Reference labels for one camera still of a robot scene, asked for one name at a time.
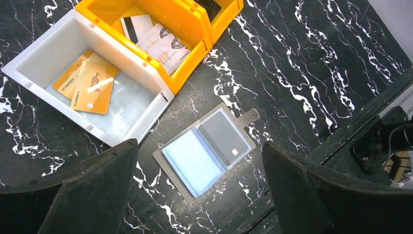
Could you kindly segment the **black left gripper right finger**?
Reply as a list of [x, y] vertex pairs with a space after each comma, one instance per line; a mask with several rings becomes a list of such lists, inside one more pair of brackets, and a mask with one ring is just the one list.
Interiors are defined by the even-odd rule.
[[413, 192], [339, 173], [267, 142], [268, 185], [284, 234], [410, 234]]

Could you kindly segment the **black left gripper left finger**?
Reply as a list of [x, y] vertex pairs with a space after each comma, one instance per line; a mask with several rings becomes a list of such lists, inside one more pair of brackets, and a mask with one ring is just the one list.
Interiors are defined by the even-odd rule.
[[115, 234], [138, 158], [128, 139], [87, 160], [0, 190], [3, 234]]

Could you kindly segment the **grey card holder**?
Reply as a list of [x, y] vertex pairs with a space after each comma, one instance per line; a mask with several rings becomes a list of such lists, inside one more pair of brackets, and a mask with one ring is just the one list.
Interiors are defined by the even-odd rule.
[[259, 112], [252, 108], [236, 118], [224, 103], [220, 103], [152, 154], [188, 203], [193, 203], [196, 198], [202, 196], [221, 176], [248, 154], [227, 167], [198, 131], [200, 123], [219, 109], [229, 116], [251, 146], [248, 152], [250, 153], [256, 145], [245, 131], [245, 127], [260, 119]]

